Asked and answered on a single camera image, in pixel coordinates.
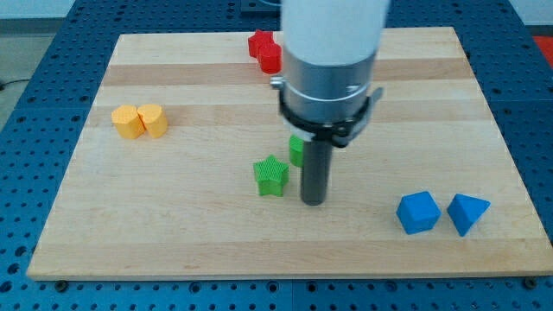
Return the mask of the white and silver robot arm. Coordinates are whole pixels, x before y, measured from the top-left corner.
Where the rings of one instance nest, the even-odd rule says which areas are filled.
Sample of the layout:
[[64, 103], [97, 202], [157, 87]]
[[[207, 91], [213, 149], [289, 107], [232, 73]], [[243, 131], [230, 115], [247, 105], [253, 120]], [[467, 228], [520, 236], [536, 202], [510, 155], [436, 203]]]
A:
[[367, 125], [368, 91], [390, 0], [281, 3], [283, 69], [271, 80], [301, 139], [346, 147]]

